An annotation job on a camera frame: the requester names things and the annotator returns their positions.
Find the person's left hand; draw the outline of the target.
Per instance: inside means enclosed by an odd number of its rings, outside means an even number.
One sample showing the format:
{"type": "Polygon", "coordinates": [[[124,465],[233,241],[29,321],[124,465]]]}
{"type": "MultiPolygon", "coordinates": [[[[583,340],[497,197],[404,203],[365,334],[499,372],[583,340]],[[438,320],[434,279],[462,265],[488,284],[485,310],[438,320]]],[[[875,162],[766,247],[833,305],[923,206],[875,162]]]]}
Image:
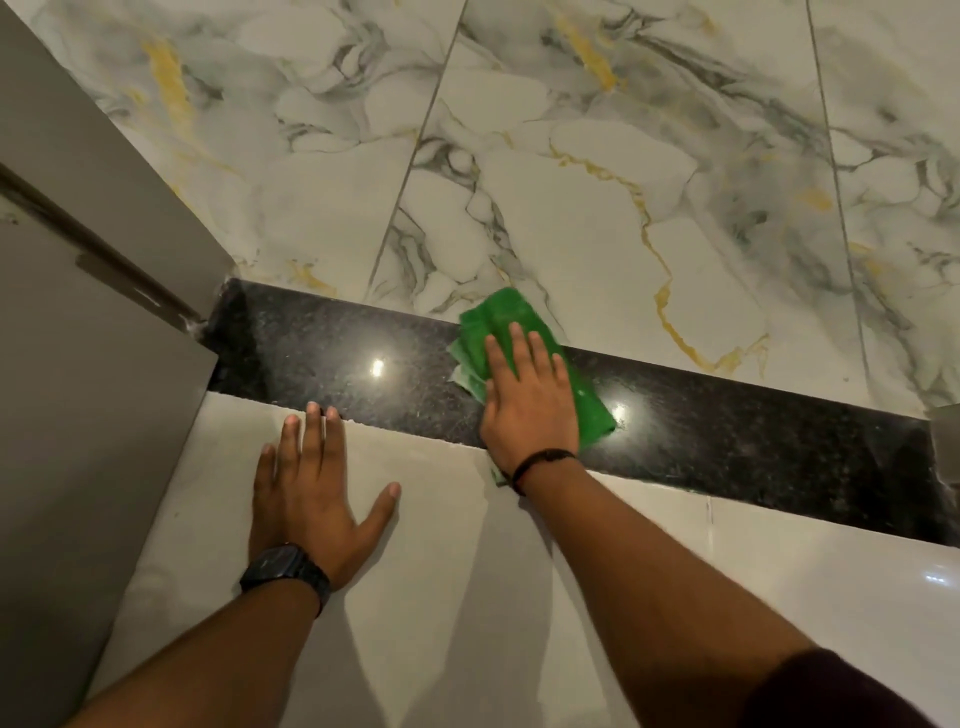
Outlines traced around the person's left hand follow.
{"type": "Polygon", "coordinates": [[[254,517],[248,562],[272,547],[299,545],[327,574],[333,592],[347,587],[371,559],[354,557],[354,517],[347,498],[347,441],[344,421],[330,406],[321,409],[323,454],[315,484],[302,483],[304,417],[284,419],[275,445],[273,502],[269,516],[254,517]]]}

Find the person's right hand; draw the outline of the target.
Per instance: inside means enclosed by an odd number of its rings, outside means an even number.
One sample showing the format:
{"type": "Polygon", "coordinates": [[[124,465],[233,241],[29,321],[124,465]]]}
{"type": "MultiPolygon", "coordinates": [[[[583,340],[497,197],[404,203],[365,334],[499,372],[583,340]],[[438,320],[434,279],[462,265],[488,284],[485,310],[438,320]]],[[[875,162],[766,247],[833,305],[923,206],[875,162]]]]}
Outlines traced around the person's right hand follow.
{"type": "Polygon", "coordinates": [[[481,423],[481,439],[489,456],[509,479],[529,455],[545,449],[579,454],[578,422],[573,401],[557,401],[552,388],[552,358],[541,337],[527,337],[532,356],[532,377],[519,382],[506,364],[498,342],[486,340],[493,380],[481,423]]]}

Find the green cleaning cloth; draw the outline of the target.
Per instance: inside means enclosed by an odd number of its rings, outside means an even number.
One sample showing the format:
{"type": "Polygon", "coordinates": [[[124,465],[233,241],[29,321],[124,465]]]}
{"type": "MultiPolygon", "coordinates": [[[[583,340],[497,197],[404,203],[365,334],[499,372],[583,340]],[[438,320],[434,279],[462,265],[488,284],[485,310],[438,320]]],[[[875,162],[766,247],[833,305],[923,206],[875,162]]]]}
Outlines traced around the green cleaning cloth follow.
{"type": "Polygon", "coordinates": [[[577,416],[579,449],[588,448],[612,434],[618,426],[614,415],[596,394],[593,385],[570,364],[547,323],[522,293],[512,287],[497,291],[460,315],[458,337],[448,347],[457,362],[451,381],[486,405],[490,394],[487,384],[494,379],[487,340],[496,340],[510,370],[516,370],[511,335],[513,324],[517,324],[525,336],[537,334],[548,357],[562,361],[577,416]]]}

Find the person's left forearm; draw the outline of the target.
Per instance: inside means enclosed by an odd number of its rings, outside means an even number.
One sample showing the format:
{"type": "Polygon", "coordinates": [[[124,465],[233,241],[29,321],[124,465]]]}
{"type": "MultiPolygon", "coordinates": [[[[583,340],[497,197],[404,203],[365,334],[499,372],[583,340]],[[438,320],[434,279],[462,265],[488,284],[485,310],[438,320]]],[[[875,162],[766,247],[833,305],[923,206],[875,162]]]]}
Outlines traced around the person's left forearm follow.
{"type": "Polygon", "coordinates": [[[255,588],[97,694],[63,728],[277,728],[319,612],[304,582],[255,588]]]}

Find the person's right forearm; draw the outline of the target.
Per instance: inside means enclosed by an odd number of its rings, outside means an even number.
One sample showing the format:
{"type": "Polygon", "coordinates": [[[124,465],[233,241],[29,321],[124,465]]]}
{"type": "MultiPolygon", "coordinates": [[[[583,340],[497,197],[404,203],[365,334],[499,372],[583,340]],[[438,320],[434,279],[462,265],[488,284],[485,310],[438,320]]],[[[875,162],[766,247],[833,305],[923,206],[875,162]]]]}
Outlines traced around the person's right forearm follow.
{"type": "Polygon", "coordinates": [[[520,488],[569,564],[642,728],[735,728],[776,669],[816,649],[578,461],[529,467],[520,488]]]}

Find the black granite threshold strip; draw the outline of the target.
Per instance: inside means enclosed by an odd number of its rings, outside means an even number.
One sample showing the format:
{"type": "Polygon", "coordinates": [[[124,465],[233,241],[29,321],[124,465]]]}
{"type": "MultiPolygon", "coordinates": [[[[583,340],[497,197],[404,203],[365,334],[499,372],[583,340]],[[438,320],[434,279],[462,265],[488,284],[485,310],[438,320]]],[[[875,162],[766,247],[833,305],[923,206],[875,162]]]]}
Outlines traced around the black granite threshold strip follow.
{"type": "MultiPolygon", "coordinates": [[[[233,278],[198,334],[209,389],[480,447],[481,405],[450,381],[452,322],[233,278]]],[[[960,548],[960,504],[924,420],[569,348],[617,430],[592,470],[960,548]]]]}

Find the black thread wristband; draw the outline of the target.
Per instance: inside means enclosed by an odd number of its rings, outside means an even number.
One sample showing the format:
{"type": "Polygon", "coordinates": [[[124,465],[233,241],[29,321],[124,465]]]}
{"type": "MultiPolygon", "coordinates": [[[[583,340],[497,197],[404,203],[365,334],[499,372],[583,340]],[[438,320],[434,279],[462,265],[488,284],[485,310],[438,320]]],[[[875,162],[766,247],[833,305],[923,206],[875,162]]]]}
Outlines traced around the black thread wristband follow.
{"type": "Polygon", "coordinates": [[[561,462],[567,459],[577,460],[578,456],[576,453],[571,452],[570,450],[554,447],[542,449],[532,453],[522,460],[509,475],[510,488],[518,496],[525,498],[522,481],[531,469],[540,464],[561,462]]]}

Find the black wristwatch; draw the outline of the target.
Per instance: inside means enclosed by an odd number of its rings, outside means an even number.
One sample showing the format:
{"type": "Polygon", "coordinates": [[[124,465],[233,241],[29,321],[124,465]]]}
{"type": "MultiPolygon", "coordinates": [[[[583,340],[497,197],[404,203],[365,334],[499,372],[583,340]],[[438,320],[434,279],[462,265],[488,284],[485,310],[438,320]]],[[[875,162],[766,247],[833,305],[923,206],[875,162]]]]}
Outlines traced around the black wristwatch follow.
{"type": "Polygon", "coordinates": [[[242,573],[238,585],[241,594],[280,580],[294,580],[308,586],[318,600],[317,617],[323,613],[332,594],[330,577],[298,544],[285,542],[261,551],[242,573]]]}

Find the dark sleeve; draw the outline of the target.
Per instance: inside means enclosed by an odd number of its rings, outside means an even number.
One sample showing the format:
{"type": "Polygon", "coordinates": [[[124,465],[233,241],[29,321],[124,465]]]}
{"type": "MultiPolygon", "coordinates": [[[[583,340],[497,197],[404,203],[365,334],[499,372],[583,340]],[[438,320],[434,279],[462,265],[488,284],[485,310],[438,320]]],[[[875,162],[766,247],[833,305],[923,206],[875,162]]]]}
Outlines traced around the dark sleeve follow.
{"type": "Polygon", "coordinates": [[[938,728],[921,710],[837,653],[787,659],[746,700],[736,728],[938,728]]]}

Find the grey door frame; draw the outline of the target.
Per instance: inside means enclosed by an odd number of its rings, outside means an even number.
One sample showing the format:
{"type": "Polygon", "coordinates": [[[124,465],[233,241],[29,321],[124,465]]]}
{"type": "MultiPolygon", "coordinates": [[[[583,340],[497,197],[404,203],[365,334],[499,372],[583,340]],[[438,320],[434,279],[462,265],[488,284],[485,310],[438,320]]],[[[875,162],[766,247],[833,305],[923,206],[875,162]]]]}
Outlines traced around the grey door frame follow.
{"type": "Polygon", "coordinates": [[[234,263],[0,0],[0,728],[82,703],[234,263]]]}

